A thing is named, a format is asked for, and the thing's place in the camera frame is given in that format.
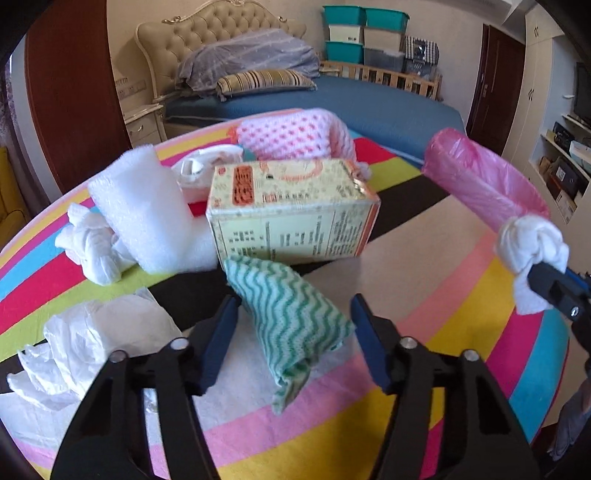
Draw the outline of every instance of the striped pillow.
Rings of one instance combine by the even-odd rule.
[[[224,102],[227,97],[286,90],[316,90],[316,84],[295,70],[250,70],[226,75],[217,81],[216,92]]]

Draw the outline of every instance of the blue bedsheet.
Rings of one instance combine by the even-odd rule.
[[[166,105],[167,121],[202,127],[217,121],[286,108],[325,108],[349,128],[394,151],[423,159],[427,143],[446,127],[464,131],[460,113],[416,93],[345,78],[322,76],[314,92],[262,93],[220,102],[186,97]]]

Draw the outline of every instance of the wall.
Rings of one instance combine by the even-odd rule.
[[[277,16],[294,18],[305,23],[307,32],[304,39],[318,50],[324,48],[322,5],[342,3],[341,0],[258,1]],[[160,22],[164,18],[176,15],[189,15],[203,4],[203,0],[107,0],[107,27],[113,76],[115,79],[127,77],[129,83],[145,79],[147,84],[146,90],[121,102],[124,111],[152,101],[150,71],[134,40],[137,25],[148,21]]]
[[[407,35],[439,45],[441,95],[467,122],[476,89],[484,20],[466,11],[428,0],[346,0],[348,5],[391,8],[410,15]]]

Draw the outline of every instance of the bag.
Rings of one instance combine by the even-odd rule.
[[[550,218],[539,192],[515,167],[453,128],[440,131],[429,142],[423,174],[495,233],[514,216],[533,213]]]
[[[433,41],[422,38],[406,37],[407,60],[437,65],[439,63],[439,47]]]

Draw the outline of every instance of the yellow chair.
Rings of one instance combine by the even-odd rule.
[[[29,221],[29,214],[8,161],[6,147],[0,148],[0,249]]]

